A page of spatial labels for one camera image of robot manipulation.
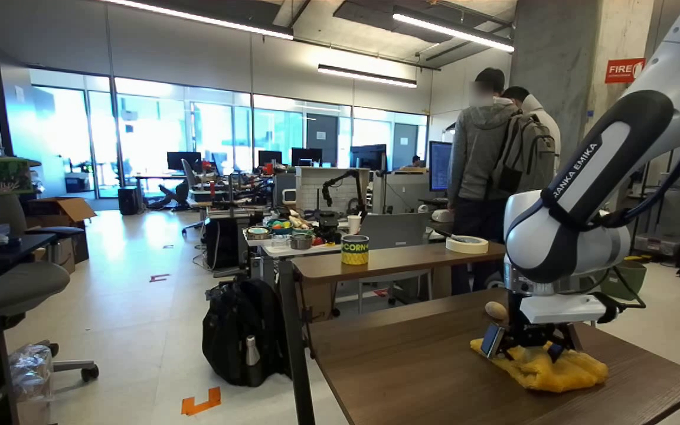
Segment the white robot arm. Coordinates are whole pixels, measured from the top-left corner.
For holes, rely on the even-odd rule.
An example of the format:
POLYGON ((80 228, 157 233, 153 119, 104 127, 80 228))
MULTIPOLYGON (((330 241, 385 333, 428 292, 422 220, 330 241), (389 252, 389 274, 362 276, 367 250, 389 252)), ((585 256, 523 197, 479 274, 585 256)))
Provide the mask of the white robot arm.
POLYGON ((579 282, 628 256, 630 221, 650 206, 608 212, 602 202, 665 152, 678 155, 674 169, 680 172, 680 17, 636 82, 585 132, 571 160, 546 186, 507 198, 507 317, 485 330, 486 359, 507 356, 514 348, 562 354, 579 344, 579 323, 616 317, 599 289, 579 282))

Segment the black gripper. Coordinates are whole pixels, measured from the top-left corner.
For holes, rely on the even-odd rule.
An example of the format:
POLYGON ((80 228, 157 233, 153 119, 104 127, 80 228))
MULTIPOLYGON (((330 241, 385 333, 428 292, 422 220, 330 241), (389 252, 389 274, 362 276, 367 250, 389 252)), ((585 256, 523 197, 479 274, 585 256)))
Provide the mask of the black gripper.
POLYGON ((505 354, 510 348, 543 348, 553 354, 582 352, 582 337, 571 323, 529 323, 525 317, 513 318, 510 326, 488 323, 483 336, 479 352, 486 359, 505 354))

